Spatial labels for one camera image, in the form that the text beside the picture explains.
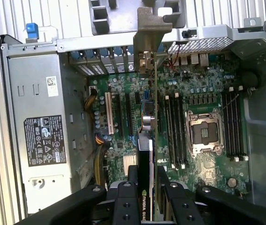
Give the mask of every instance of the barcode sticker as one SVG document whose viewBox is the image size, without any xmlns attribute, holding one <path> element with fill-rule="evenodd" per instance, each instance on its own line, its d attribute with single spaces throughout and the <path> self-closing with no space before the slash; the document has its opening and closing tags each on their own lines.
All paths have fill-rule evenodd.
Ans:
<svg viewBox="0 0 266 225">
<path fill-rule="evenodd" d="M 60 153 L 55 152 L 56 163 L 60 163 Z"/>
<path fill-rule="evenodd" d="M 46 77 L 47 88 L 48 88 L 48 96 L 54 97 L 58 96 L 58 86 L 56 76 Z"/>
</svg>

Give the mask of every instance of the screw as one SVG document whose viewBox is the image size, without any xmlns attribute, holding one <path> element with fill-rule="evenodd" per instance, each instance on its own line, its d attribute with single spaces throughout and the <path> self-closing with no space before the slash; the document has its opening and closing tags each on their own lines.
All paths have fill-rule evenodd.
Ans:
<svg viewBox="0 0 266 225">
<path fill-rule="evenodd" d="M 173 188 L 176 188 L 176 187 L 178 187 L 178 184 L 176 184 L 176 183 L 170 183 L 170 186 L 173 187 Z"/>
<path fill-rule="evenodd" d="M 92 189 L 92 191 L 100 191 L 101 189 L 99 189 L 98 187 Z"/>
<path fill-rule="evenodd" d="M 129 186 L 131 186 L 131 184 L 130 183 L 125 183 L 124 186 L 125 187 L 129 187 Z"/>
<path fill-rule="evenodd" d="M 208 192 L 210 192 L 211 190 L 210 190 L 209 188 L 203 187 L 202 191 L 208 193 Z"/>
</svg>

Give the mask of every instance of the white sticker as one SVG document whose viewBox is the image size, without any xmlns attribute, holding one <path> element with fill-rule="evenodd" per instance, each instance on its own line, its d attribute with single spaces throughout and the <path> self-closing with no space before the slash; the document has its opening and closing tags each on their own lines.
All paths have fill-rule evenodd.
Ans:
<svg viewBox="0 0 266 225">
<path fill-rule="evenodd" d="M 58 86 L 56 76 L 49 76 L 45 78 L 48 87 L 48 96 L 58 96 Z"/>
</svg>

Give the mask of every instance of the cable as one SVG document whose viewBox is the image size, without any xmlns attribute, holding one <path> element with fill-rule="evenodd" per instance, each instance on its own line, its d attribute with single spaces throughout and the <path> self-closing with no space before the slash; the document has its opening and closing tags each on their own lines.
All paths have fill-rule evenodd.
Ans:
<svg viewBox="0 0 266 225">
<path fill-rule="evenodd" d="M 104 161 L 104 156 L 109 147 L 110 147 L 109 142 L 104 142 L 102 145 L 100 145 L 96 150 L 96 156 L 94 161 L 94 175 L 95 175 L 96 184 L 99 184 L 102 187 L 105 187 L 103 161 Z"/>
<path fill-rule="evenodd" d="M 97 90 L 92 88 L 90 90 L 90 96 L 86 99 L 85 104 L 84 104 L 84 110 L 85 111 L 87 111 L 87 112 L 90 111 L 93 103 L 96 100 L 96 97 L 97 97 Z"/>
<path fill-rule="evenodd" d="M 104 141 L 103 141 L 98 135 L 96 135 L 96 143 L 97 143 L 98 145 L 101 145 L 101 144 L 104 143 Z"/>
</svg>

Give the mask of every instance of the blue tab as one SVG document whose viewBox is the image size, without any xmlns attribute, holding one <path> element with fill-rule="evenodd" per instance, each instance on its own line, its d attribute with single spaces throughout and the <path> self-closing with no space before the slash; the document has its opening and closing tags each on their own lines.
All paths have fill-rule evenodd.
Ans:
<svg viewBox="0 0 266 225">
<path fill-rule="evenodd" d="M 38 25 L 34 22 L 26 24 L 26 31 L 28 38 L 37 38 L 39 39 Z"/>
</svg>

